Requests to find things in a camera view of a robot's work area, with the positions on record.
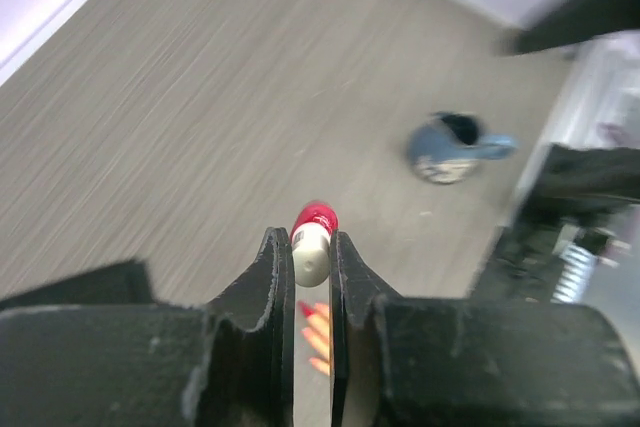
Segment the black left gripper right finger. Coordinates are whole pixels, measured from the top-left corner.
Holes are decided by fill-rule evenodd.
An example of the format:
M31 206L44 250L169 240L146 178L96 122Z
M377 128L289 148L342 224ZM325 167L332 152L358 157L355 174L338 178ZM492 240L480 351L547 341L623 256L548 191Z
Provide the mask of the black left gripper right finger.
M331 241L335 426L635 426L639 381L583 305L410 298Z

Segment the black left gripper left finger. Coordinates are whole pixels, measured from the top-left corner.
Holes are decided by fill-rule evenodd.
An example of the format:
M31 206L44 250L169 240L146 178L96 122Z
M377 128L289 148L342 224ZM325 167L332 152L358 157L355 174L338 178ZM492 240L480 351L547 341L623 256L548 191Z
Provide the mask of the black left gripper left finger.
M289 426L295 282L287 232L212 300L154 297L130 259L1 302L5 426Z

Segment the white nail polish cap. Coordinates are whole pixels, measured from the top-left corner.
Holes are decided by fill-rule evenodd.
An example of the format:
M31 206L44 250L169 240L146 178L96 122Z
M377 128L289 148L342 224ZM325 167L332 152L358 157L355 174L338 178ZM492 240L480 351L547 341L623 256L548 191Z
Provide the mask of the white nail polish cap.
M330 234L319 223L301 224L291 241L296 283L313 288L329 276Z

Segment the red nail polish bottle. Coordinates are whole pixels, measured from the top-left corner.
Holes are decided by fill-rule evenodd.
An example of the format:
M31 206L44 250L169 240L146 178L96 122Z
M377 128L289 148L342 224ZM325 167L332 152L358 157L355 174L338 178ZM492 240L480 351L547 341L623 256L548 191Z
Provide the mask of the red nail polish bottle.
M290 237L293 238L296 230L306 223L321 225L329 236L339 228L336 212L328 203L320 200L311 201L302 208L291 229Z

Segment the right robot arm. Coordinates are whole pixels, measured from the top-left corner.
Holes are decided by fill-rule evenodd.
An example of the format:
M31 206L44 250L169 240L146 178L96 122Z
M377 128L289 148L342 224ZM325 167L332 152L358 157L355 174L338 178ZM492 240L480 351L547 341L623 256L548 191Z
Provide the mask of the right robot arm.
M524 25L503 32L499 49L523 55L639 28L639 0L549 0Z

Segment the mannequin hand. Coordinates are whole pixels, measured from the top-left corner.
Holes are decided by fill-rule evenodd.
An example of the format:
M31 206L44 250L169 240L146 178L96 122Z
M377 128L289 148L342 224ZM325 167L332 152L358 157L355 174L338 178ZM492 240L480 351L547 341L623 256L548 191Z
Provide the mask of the mannequin hand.
M299 301L298 307L307 322L302 335L316 354L310 358L310 364L320 373L331 375L331 332L330 308L328 304L310 305Z

